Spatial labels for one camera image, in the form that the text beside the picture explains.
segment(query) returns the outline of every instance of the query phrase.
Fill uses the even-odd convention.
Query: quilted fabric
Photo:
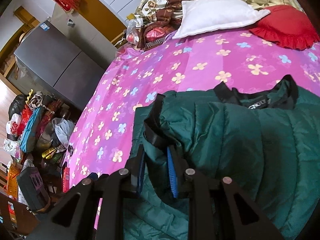
[[[304,50],[320,41],[307,15],[290,5],[266,7],[271,13],[249,31],[283,48]]]
[[[190,167],[232,177],[286,240],[298,236],[320,196],[320,98],[290,78],[252,95],[169,91],[159,126]],[[259,109],[263,98],[268,106]],[[126,239],[186,239],[188,204],[170,199],[165,155],[143,136],[150,110],[135,114],[131,155],[142,142],[150,161],[142,198],[126,203]]]

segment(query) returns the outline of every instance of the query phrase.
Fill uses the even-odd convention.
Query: metal screw
[[[223,183],[225,183],[225,184],[231,184],[232,179],[231,179],[230,177],[224,177],[224,178],[222,179],[222,181],[223,181]]]
[[[186,169],[186,174],[187,175],[194,175],[196,171],[194,169]]]
[[[127,175],[128,173],[129,173],[129,170],[126,168],[119,170],[120,175]]]
[[[85,178],[81,181],[82,185],[89,185],[92,182],[92,179]]]

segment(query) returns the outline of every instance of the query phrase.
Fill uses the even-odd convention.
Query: green puffer jacket
[[[320,196],[320,98],[285,76],[252,95],[224,83],[208,91],[164,94],[160,129],[190,167],[229,176],[286,240],[295,239]],[[187,239],[188,201],[173,200],[166,156],[143,136],[151,106],[137,108],[131,156],[149,157],[142,197],[126,200],[125,239]]]

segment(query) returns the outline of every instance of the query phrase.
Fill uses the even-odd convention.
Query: red pillow
[[[320,38],[307,15],[290,5],[266,7],[271,11],[250,29],[253,34],[283,48],[307,49]]]

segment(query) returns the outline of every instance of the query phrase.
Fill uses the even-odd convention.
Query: bed sheet
[[[127,49],[107,69],[84,109],[66,160],[70,186],[89,173],[112,173],[129,157],[135,109],[168,90],[208,90],[220,82],[243,93],[268,90],[286,74],[320,96],[320,45],[284,49],[248,31],[231,30],[171,40],[144,53]]]

